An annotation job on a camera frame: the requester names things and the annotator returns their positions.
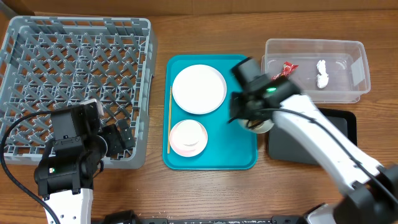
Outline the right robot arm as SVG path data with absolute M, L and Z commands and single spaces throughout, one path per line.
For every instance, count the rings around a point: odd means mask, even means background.
M 231 72 L 243 90 L 231 95 L 230 120 L 244 121 L 252 132 L 262 124 L 283 129 L 328 172 L 344 196 L 336 205 L 315 207 L 302 223 L 397 221 L 397 166 L 385 168 L 360 150 L 287 77 L 271 80 L 251 57 Z

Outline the grey bowl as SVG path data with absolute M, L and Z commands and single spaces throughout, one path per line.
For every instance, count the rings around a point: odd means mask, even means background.
M 268 131 L 270 131 L 274 123 L 268 119 L 268 120 L 261 120 L 261 119 L 255 119 L 255 120 L 248 120 L 248 119 L 238 119 L 238 123 L 247 131 L 256 133 L 256 134 L 263 134 Z

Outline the white tissue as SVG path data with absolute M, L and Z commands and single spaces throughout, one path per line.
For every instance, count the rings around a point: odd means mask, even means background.
M 319 60 L 317 63 L 317 87 L 325 88 L 329 82 L 329 76 L 326 72 L 326 62 L 325 60 Z

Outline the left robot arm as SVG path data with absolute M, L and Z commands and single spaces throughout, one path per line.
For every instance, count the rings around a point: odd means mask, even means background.
M 38 193 L 51 208 L 49 223 L 90 223 L 94 178 L 103 158 L 135 146 L 132 129 L 122 119 L 101 126 L 96 103 L 51 112 L 53 138 L 34 172 Z

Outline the white paper cup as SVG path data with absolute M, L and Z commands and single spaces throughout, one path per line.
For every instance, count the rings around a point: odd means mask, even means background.
M 195 145 L 201 135 L 201 126 L 194 120 L 182 121 L 176 129 L 177 141 L 184 146 Z

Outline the red snack wrapper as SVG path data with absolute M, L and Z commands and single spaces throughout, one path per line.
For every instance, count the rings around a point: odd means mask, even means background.
M 274 76 L 272 77 L 272 79 L 273 79 L 273 80 L 276 80 L 276 79 L 278 79 L 279 77 L 287 77 L 287 76 L 289 76 L 291 73 L 293 73 L 298 67 L 299 67 L 299 66 L 296 65 L 296 64 L 292 64 L 292 63 L 290 63 L 290 62 L 285 62 L 285 63 L 283 64 L 282 71 L 281 71 L 279 74 L 274 75 Z

